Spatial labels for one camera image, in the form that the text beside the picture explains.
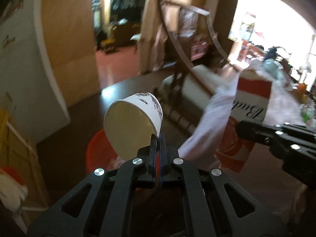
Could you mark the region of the red plastic trash basket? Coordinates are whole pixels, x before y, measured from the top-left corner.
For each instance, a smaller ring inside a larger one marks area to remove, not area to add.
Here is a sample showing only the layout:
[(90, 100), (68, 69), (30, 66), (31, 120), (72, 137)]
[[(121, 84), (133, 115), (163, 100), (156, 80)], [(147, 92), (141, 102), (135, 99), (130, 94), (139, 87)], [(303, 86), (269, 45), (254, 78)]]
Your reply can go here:
[(112, 171), (120, 168), (125, 161), (113, 150), (104, 130), (98, 131), (88, 144), (86, 151), (86, 171), (94, 172), (97, 168)]

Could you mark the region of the cardboard box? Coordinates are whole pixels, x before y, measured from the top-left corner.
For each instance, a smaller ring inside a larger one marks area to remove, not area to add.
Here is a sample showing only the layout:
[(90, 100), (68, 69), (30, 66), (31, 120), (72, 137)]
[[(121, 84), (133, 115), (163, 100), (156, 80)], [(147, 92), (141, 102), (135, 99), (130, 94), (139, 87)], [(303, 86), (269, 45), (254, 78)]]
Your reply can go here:
[(49, 207), (50, 198), (43, 181), (36, 149), (14, 128), (10, 122), (10, 115), (5, 110), (1, 110), (2, 167), (15, 168), (28, 188), (28, 196), (21, 208), (41, 211)]

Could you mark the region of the red white cloth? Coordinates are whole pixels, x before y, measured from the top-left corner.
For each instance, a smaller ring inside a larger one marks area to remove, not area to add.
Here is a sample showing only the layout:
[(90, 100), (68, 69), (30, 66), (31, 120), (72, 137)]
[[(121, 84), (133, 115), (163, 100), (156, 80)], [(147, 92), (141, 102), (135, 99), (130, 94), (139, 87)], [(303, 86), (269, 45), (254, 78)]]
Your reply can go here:
[(17, 170), (12, 167), (1, 168), (1, 201), (6, 209), (18, 213), (28, 196), (28, 188), (21, 180)]

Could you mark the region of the pink floral tablecloth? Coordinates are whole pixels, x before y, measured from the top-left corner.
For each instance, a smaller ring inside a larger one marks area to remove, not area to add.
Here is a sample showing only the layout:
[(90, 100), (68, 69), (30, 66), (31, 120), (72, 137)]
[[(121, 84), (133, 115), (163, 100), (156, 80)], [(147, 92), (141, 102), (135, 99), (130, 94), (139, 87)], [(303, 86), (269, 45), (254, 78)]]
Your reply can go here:
[(260, 60), (217, 88), (180, 157), (224, 171), (291, 226), (315, 222), (315, 136), (299, 105)]

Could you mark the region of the top orange fruit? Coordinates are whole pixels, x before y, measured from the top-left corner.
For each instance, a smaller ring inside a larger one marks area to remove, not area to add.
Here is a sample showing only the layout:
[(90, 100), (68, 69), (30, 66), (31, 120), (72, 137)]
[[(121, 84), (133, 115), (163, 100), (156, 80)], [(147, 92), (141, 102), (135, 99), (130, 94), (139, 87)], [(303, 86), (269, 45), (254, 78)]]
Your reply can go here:
[(298, 92), (299, 92), (301, 95), (306, 94), (306, 84), (305, 84), (304, 82), (298, 84), (297, 90), (298, 90)]

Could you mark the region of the white paper cup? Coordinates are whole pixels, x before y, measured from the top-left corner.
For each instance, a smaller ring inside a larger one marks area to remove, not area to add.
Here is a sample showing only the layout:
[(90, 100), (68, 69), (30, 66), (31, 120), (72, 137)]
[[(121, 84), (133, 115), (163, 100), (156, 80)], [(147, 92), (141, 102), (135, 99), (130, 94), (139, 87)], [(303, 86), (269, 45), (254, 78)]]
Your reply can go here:
[(163, 110), (151, 93), (136, 93), (113, 102), (103, 120), (103, 128), (115, 153), (124, 161), (137, 157), (140, 148), (159, 137)]

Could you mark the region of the black jar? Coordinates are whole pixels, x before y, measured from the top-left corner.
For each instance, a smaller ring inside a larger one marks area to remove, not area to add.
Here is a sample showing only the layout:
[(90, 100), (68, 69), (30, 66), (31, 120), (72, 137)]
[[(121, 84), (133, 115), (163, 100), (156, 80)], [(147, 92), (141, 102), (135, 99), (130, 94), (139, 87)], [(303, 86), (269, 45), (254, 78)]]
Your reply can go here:
[(265, 54), (263, 60), (276, 59), (278, 47), (271, 47), (268, 49), (268, 53)]

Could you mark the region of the pink floral curtain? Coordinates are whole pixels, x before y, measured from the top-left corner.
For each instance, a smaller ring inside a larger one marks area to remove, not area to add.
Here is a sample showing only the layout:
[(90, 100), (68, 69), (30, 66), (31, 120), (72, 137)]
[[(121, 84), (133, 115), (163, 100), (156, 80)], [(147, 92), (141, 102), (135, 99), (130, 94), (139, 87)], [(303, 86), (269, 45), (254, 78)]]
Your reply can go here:
[(167, 35), (163, 29), (157, 0), (146, 0), (141, 22), (141, 38), (138, 43), (141, 74), (158, 71), (165, 60)]

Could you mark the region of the white metal cabinet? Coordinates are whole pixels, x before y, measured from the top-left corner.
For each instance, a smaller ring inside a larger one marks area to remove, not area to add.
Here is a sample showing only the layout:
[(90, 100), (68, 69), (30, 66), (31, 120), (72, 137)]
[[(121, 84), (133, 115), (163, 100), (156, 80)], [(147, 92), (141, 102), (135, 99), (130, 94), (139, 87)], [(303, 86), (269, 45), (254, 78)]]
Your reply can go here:
[(10, 95), (18, 129), (35, 143), (70, 124), (44, 41), (41, 2), (24, 0), (1, 24), (1, 94)]

